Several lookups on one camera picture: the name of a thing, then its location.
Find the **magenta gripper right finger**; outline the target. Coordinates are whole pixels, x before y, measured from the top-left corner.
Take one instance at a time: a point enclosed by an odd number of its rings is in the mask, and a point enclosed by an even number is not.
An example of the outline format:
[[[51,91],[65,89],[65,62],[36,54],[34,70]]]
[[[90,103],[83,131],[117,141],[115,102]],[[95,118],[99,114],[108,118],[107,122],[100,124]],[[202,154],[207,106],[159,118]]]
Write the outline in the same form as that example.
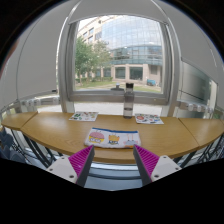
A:
[[[141,146],[135,145],[133,154],[143,185],[148,185],[181,170],[181,167],[167,155],[158,156]]]

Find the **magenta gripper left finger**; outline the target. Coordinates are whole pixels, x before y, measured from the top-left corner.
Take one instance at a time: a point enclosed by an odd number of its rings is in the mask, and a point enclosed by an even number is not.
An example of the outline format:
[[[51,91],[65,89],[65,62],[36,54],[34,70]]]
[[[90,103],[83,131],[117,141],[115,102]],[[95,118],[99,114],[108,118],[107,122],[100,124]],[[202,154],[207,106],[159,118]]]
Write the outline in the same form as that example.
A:
[[[57,159],[47,171],[83,187],[94,157],[94,146],[88,146],[77,153]]]

